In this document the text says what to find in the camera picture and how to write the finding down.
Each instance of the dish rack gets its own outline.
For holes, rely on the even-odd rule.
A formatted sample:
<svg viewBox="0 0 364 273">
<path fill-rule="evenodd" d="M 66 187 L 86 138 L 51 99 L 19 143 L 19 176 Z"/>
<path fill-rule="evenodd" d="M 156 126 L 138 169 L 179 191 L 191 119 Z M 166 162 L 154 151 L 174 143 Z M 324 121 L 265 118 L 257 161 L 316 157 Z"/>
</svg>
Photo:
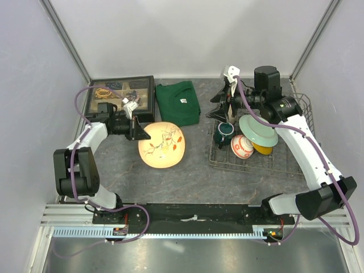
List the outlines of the dish rack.
<svg viewBox="0 0 364 273">
<path fill-rule="evenodd" d="M 296 99 L 302 108 L 303 114 L 306 117 L 307 124 L 312 134 L 315 135 L 310 99 L 305 94 L 299 93 L 286 93 L 285 95 L 292 96 Z M 256 173 L 259 175 L 304 179 L 303 173 L 295 157 L 280 136 L 278 144 L 273 147 L 273 152 L 270 155 L 262 155 L 257 151 L 254 151 L 254 153 L 248 159 L 240 159 L 231 150 L 230 145 L 223 146 L 221 149 L 219 149 L 215 144 L 213 135 L 218 124 L 219 121 L 215 120 L 209 155 L 209 161 L 212 167 L 237 172 Z M 236 122 L 234 126 L 238 134 L 242 134 L 238 122 Z"/>
</svg>

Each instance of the black box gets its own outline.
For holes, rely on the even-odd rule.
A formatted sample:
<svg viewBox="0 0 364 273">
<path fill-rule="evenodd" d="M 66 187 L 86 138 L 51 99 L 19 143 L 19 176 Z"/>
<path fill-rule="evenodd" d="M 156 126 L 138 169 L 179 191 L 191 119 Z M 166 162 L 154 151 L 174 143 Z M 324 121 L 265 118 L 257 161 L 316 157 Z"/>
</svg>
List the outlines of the black box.
<svg viewBox="0 0 364 273">
<path fill-rule="evenodd" d="M 125 115 L 121 99 L 102 87 L 108 87 L 129 100 L 135 100 L 139 106 L 133 111 L 140 122 L 154 122 L 154 77 L 130 77 L 92 80 L 90 86 L 97 86 L 88 92 L 85 116 L 90 117 L 97 112 L 99 102 L 111 102 L 118 106 L 118 114 Z"/>
</svg>

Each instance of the gray table surface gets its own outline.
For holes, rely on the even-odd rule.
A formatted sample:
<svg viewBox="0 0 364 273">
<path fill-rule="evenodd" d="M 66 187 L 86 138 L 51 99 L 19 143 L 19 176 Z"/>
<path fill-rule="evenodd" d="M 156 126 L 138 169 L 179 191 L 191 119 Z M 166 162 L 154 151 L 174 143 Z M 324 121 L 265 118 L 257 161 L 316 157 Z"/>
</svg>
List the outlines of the gray table surface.
<svg viewBox="0 0 364 273">
<path fill-rule="evenodd" d="M 182 127 L 186 150 L 182 161 L 167 169 L 154 169 L 140 158 L 138 142 L 111 135 L 99 146 L 94 157 L 101 184 L 119 194 L 123 202 L 245 203 L 260 204 L 277 193 L 307 189 L 305 181 L 262 176 L 212 168 L 209 151 L 213 120 L 205 114 L 214 108 L 210 99 L 223 87 L 220 79 L 191 79 L 201 107 L 200 123 Z M 168 85 L 182 79 L 160 79 Z M 245 79 L 253 85 L 252 79 Z M 288 79 L 282 79 L 284 92 L 291 92 Z M 156 121 L 161 121 L 156 103 Z"/>
</svg>

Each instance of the white wall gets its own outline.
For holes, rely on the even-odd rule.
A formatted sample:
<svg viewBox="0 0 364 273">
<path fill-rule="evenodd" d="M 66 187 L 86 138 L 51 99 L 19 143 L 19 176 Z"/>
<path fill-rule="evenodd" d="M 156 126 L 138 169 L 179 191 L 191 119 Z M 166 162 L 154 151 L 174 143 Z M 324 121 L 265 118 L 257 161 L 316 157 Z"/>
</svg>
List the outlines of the white wall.
<svg viewBox="0 0 364 273">
<path fill-rule="evenodd" d="M 1 1 L 0 36 L 0 271 L 18 273 L 55 200 L 52 155 L 72 141 L 85 83 L 38 1 Z"/>
<path fill-rule="evenodd" d="M 92 78 L 289 75 L 329 0 L 51 0 Z"/>
<path fill-rule="evenodd" d="M 358 188 L 350 199 L 364 254 L 364 1 L 342 1 L 296 81 L 312 100 L 324 151 Z"/>
</svg>

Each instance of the decorative plate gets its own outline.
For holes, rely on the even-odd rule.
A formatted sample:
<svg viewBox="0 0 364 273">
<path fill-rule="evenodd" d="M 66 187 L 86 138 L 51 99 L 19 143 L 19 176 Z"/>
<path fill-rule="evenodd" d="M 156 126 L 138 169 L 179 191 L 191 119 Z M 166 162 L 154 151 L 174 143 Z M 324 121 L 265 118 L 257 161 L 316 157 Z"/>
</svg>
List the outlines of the decorative plate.
<svg viewBox="0 0 364 273">
<path fill-rule="evenodd" d="M 140 140 L 139 154 L 153 168 L 169 168 L 181 161 L 185 150 L 184 135 L 171 122 L 155 122 L 144 128 L 151 139 Z"/>
</svg>

